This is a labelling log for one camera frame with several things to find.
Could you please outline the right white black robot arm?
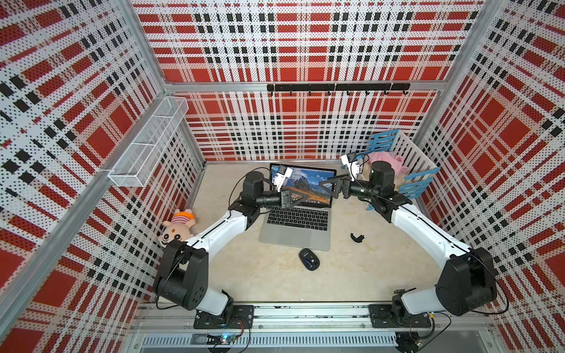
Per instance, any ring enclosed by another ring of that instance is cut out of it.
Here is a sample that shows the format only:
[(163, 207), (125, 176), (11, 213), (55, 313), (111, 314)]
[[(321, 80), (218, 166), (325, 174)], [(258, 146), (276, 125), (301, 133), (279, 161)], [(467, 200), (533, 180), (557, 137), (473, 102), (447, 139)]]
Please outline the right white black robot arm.
[(394, 179), (392, 166), (377, 161), (371, 164), (367, 181), (359, 181), (348, 173), (319, 182), (319, 187), (335, 199), (356, 197), (370, 203), (388, 223), (415, 240), (440, 268), (437, 284), (393, 296), (394, 318), (402, 321), (443, 311), (463, 316), (496, 300), (497, 281), (491, 254), (458, 241), (435, 225), (410, 199), (395, 190)]

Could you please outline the black wireless mouse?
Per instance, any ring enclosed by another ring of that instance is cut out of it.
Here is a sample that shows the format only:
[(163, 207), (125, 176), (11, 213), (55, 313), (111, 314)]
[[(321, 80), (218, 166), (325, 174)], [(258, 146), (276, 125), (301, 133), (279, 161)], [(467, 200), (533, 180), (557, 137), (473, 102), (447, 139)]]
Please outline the black wireless mouse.
[(302, 249), (299, 253), (299, 259), (304, 267), (311, 272), (317, 270), (320, 266), (319, 258), (310, 249)]

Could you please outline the black mouse battery cover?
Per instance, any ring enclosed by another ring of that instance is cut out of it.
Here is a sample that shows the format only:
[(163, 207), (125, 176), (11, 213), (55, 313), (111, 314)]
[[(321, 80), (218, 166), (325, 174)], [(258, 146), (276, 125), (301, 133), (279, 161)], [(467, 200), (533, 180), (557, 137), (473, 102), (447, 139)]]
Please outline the black mouse battery cover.
[(363, 240), (365, 239), (364, 235), (359, 235), (359, 236), (355, 236), (353, 233), (350, 234), (350, 238), (352, 241), (354, 241), (356, 244), (360, 244), (363, 242)]

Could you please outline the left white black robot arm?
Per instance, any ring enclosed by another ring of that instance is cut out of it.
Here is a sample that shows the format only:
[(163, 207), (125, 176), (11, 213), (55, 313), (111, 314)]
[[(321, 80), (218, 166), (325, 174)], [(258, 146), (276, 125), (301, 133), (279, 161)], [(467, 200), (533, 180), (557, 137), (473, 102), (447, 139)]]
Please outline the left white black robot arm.
[(247, 231), (263, 208), (291, 208), (308, 200), (297, 200), (283, 186), (293, 169), (279, 165), (266, 179), (254, 169), (243, 178), (240, 196), (216, 223), (187, 241), (172, 240), (165, 247), (154, 279), (155, 301), (165, 298), (186, 310), (199, 310), (215, 316), (223, 324), (233, 316), (233, 299), (224, 291), (209, 288), (209, 263), (236, 236)]

